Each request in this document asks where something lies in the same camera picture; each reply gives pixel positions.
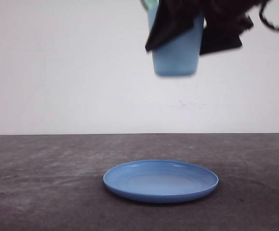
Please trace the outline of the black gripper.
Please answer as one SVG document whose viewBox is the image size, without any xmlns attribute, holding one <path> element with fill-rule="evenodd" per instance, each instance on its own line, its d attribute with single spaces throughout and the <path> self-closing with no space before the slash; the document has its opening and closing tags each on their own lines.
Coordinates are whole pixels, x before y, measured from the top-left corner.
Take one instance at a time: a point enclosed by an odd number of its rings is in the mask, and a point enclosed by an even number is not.
<svg viewBox="0 0 279 231">
<path fill-rule="evenodd" d="M 241 34 L 253 27 L 248 11 L 267 0 L 160 0 L 145 50 L 159 49 L 195 26 L 204 12 L 200 55 L 242 47 Z"/>
</svg>

